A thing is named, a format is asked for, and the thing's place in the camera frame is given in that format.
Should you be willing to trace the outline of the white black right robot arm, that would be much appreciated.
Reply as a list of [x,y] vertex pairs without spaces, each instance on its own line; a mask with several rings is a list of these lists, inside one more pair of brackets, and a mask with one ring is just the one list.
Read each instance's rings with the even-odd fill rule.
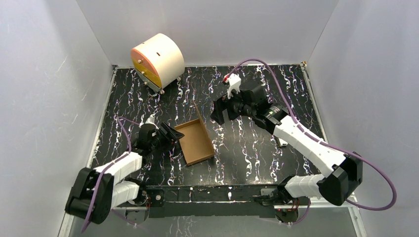
[[258,127],[297,149],[320,171],[317,175],[289,176],[277,190],[256,197],[255,201],[292,204],[300,197],[317,197],[341,206],[361,184],[363,163],[360,159],[325,146],[314,133],[296,124],[286,108],[268,102],[260,84],[229,79],[224,84],[228,86],[227,93],[214,101],[212,120],[224,124],[224,111],[229,120],[249,117]]

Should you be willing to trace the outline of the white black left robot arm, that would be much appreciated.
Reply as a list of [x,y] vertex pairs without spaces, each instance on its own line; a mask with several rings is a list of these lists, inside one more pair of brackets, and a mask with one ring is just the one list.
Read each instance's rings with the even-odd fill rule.
[[165,122],[141,125],[137,138],[119,158],[96,168],[82,168],[78,172],[65,212],[85,219],[88,224],[101,224],[120,204],[131,201],[135,205],[143,205],[147,201],[147,191],[127,176],[142,167],[143,158],[155,150],[174,145],[183,137],[183,133]]

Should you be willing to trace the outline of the brown cardboard box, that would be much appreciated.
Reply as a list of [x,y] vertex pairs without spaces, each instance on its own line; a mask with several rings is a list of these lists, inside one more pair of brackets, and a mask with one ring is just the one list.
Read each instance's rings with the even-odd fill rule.
[[184,134],[179,143],[187,166],[205,161],[215,155],[203,117],[197,104],[195,102],[193,104],[198,118],[174,127],[177,132]]

